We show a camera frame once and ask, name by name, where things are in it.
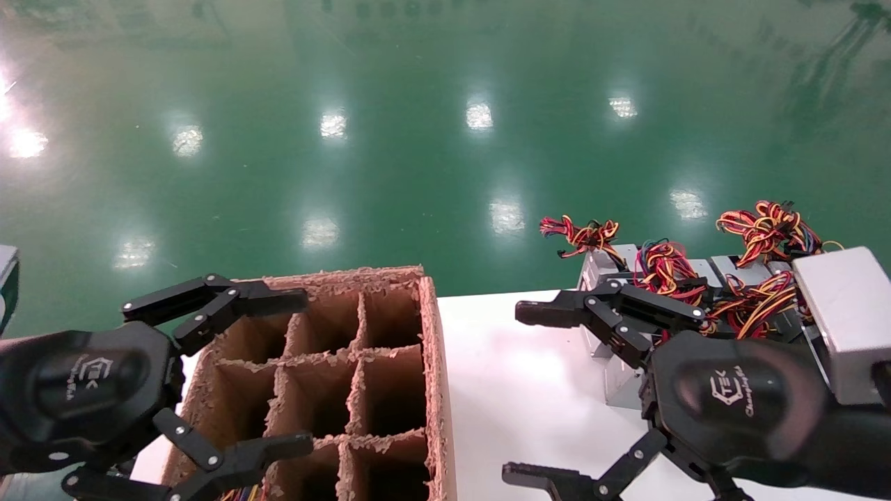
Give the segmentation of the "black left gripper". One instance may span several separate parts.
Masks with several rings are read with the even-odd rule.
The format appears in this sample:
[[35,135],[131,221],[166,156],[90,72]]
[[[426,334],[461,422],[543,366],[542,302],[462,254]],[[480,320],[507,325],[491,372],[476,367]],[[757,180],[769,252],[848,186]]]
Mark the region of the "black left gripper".
[[[3,475],[110,466],[162,434],[197,467],[175,487],[85,465],[65,477],[63,491],[77,500],[216,500],[258,485],[272,463],[311,454],[313,436],[243,440],[219,452],[171,410],[182,397],[181,356],[197,354],[242,317],[307,307],[302,288],[206,275],[125,302],[124,320],[144,324],[2,340]],[[173,344],[153,328],[178,318]]]

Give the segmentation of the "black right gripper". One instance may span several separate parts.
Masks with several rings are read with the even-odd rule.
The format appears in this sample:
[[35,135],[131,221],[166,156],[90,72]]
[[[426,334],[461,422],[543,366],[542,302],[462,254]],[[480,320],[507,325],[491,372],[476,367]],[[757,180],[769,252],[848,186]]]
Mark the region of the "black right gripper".
[[[519,301],[526,326],[586,327],[624,364],[646,367],[642,413],[650,429],[601,478],[578,470],[503,464],[503,481],[553,500],[620,500],[659,454],[716,500],[749,500],[733,478],[763,484],[834,484],[820,443],[836,406],[809,349],[770,340],[701,336],[704,310],[630,283],[561,289]],[[649,333],[679,333],[656,348]]]

